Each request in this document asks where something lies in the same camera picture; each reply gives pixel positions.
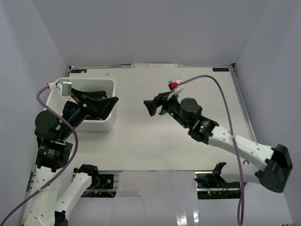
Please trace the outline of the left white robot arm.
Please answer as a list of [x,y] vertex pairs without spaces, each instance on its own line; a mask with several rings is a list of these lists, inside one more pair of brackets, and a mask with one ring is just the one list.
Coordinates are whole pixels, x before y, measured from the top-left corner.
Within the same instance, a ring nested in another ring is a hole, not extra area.
[[76,128],[87,118],[105,120],[118,102],[118,97],[109,97],[105,91],[79,91],[67,89],[63,114],[59,115],[46,105],[40,95],[49,86],[40,90],[37,101],[45,108],[35,119],[35,135],[38,143],[34,192],[27,198],[32,201],[26,226],[66,226],[69,215],[86,190],[100,188],[98,167],[83,164],[74,171],[71,184],[61,197],[61,174],[74,159],[79,136]]

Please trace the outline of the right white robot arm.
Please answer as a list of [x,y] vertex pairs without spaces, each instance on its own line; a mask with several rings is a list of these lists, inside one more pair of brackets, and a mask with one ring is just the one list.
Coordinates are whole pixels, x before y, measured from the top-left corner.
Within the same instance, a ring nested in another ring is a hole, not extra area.
[[287,147],[258,144],[240,136],[231,135],[217,122],[202,116],[202,107],[195,99],[185,98],[178,102],[176,97],[168,98],[168,93],[161,93],[153,100],[143,103],[150,116],[154,116],[158,107],[161,115],[171,115],[179,124],[188,129],[194,140],[239,154],[241,158],[257,168],[255,176],[265,188],[281,193],[293,168]]

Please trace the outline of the white plastic bin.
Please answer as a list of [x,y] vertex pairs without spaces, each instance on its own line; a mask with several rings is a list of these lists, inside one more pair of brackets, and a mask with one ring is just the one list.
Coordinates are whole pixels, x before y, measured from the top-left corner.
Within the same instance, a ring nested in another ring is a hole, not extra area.
[[[114,97],[116,91],[116,82],[111,78],[68,78],[72,87],[79,91],[105,91],[108,97]],[[59,97],[54,91],[51,91],[46,105],[57,114],[62,115],[66,99]],[[113,126],[115,109],[113,109],[106,120],[84,120],[77,128],[77,131],[89,132],[108,132]]]

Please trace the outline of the left dark label sticker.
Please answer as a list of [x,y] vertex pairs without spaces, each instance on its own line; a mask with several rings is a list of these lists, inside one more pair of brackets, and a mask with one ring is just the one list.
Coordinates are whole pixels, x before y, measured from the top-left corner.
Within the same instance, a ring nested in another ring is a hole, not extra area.
[[87,69],[72,69],[70,73],[86,73]]

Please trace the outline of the dark label sticker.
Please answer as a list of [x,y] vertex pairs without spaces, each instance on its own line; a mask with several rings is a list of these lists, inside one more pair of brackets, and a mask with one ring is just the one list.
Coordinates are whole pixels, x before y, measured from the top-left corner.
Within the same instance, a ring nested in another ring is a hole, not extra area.
[[228,72],[229,68],[212,68],[214,72]]
[[87,69],[72,69],[70,73],[86,73]]

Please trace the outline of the aluminium frame rail right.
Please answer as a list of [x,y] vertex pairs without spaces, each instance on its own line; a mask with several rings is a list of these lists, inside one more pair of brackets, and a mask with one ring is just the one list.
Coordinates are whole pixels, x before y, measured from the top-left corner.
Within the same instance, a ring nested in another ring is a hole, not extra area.
[[227,93],[227,100],[230,102],[233,137],[240,161],[246,161],[242,164],[244,174],[254,174],[266,167],[264,160],[270,157],[271,150],[257,142],[234,68],[229,70],[231,90]]

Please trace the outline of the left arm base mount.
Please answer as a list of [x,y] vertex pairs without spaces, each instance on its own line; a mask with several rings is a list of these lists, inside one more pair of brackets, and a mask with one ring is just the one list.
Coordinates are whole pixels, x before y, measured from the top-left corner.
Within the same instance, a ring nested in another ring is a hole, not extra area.
[[88,187],[81,197],[83,198],[114,198],[116,191],[114,188],[113,174],[100,174]]

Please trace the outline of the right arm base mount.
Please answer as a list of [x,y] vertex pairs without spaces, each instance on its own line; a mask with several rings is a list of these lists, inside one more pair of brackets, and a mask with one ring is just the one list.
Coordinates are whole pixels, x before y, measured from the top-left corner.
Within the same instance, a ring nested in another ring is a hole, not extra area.
[[239,181],[227,182],[221,177],[226,162],[219,162],[212,171],[195,172],[195,182],[199,200],[239,199]]

